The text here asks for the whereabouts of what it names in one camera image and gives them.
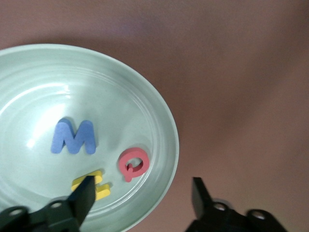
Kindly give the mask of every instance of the plate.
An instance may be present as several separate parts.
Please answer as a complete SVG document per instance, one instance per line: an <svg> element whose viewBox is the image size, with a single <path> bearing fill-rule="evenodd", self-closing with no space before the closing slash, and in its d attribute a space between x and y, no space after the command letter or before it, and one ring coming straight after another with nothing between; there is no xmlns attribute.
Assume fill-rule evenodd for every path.
<svg viewBox="0 0 309 232"><path fill-rule="evenodd" d="M86 140L76 154L66 144L52 152L60 120L71 124L73 137L90 121L95 152L87 152ZM0 51L0 129L0 211L15 205L36 211L69 195L74 179L103 173L98 186L108 184L110 195L95 202L83 232L132 228L162 200L178 163L176 125L158 91L120 61L75 46ZM146 152L149 167L127 182L119 159L133 147Z"/></svg>

